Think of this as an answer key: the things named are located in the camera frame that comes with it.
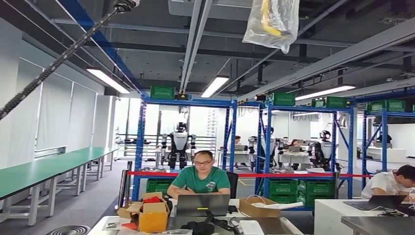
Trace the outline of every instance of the eyeglasses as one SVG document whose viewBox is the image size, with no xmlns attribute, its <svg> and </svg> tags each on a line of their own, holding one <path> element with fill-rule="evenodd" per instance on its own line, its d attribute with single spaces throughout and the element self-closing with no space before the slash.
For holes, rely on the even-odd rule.
<svg viewBox="0 0 415 235">
<path fill-rule="evenodd" d="M 200 166 L 200 165 L 209 165 L 209 163 L 211 163 L 212 162 L 212 160 L 210 160 L 209 162 L 203 162 L 203 163 L 201 163 L 201 162 L 195 162 L 195 165 L 197 165 L 197 166 Z"/>
</svg>

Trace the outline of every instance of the green workbench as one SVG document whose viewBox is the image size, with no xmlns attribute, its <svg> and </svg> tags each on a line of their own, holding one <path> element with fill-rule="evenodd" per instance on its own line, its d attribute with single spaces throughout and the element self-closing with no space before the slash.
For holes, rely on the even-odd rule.
<svg viewBox="0 0 415 235">
<path fill-rule="evenodd" d="M 86 165 L 91 161 L 98 160 L 98 171 L 96 176 L 97 179 L 99 179 L 99 176 L 102 177 L 104 156 L 112 156 L 117 150 L 118 148 L 89 147 L 57 156 L 41 158 L 30 163 L 0 169 L 0 200 L 6 199 L 4 204 L 6 207 L 11 207 L 11 205 L 7 205 L 6 203 L 10 196 L 34 187 L 32 192 L 32 204 L 30 206 L 30 212 L 32 212 L 32 210 L 34 210 L 32 207 L 36 205 L 37 208 L 40 203 L 39 196 L 33 196 L 33 194 L 36 195 L 36 192 L 39 191 L 39 184 L 52 179 L 53 183 L 51 183 L 51 188 L 56 188 L 56 177 L 74 169 L 78 169 L 77 195 L 79 195 L 79 191 L 81 190 L 81 178 L 83 178 L 82 180 L 84 182 L 82 187 L 85 189 Z M 54 204 L 54 193 L 50 193 L 48 197 L 52 194 L 52 204 Z M 34 215 L 34 219 L 29 217 L 29 225 L 34 225 L 35 219 L 36 215 Z"/>
</svg>

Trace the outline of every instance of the office chair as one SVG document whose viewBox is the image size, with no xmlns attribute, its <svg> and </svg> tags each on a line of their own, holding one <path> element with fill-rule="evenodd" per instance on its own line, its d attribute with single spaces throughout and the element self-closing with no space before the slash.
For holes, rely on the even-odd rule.
<svg viewBox="0 0 415 235">
<path fill-rule="evenodd" d="M 236 188 L 238 186 L 238 174 L 232 172 L 226 172 L 228 175 L 229 183 L 231 184 L 231 199 L 236 198 Z"/>
</svg>

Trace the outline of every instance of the red object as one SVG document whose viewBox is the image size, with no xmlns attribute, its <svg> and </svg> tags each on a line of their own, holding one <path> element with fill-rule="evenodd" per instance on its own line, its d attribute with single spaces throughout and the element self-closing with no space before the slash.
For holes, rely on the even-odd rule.
<svg viewBox="0 0 415 235">
<path fill-rule="evenodd" d="M 121 224 L 121 226 L 127 229 L 137 230 L 137 225 L 135 223 Z"/>
<path fill-rule="evenodd" d="M 158 197 L 151 197 L 143 200 L 143 203 L 157 203 L 161 202 L 161 200 Z"/>
</svg>

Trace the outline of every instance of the open laptop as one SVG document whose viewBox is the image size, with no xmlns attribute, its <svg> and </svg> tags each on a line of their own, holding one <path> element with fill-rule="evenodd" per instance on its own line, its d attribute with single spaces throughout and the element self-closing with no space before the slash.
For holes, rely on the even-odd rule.
<svg viewBox="0 0 415 235">
<path fill-rule="evenodd" d="M 406 195 L 374 195 L 369 201 L 365 202 L 344 202 L 361 211 L 371 211 L 377 207 L 379 210 L 392 209 L 395 210 L 405 199 Z"/>
<path fill-rule="evenodd" d="M 206 217 L 207 211 L 214 216 L 226 216 L 230 198 L 229 194 L 179 195 L 176 216 Z"/>
<path fill-rule="evenodd" d="M 241 144 L 235 144 L 235 151 L 244 151 L 245 150 L 245 145 L 241 145 Z"/>
<path fill-rule="evenodd" d="M 373 146 L 376 147 L 376 148 L 381 148 L 382 147 L 382 142 L 375 142 L 375 143 L 373 143 Z M 392 148 L 392 144 L 387 143 L 386 148 Z"/>
<path fill-rule="evenodd" d="M 290 152 L 299 152 L 301 147 L 298 146 L 289 146 L 288 151 Z"/>
</svg>

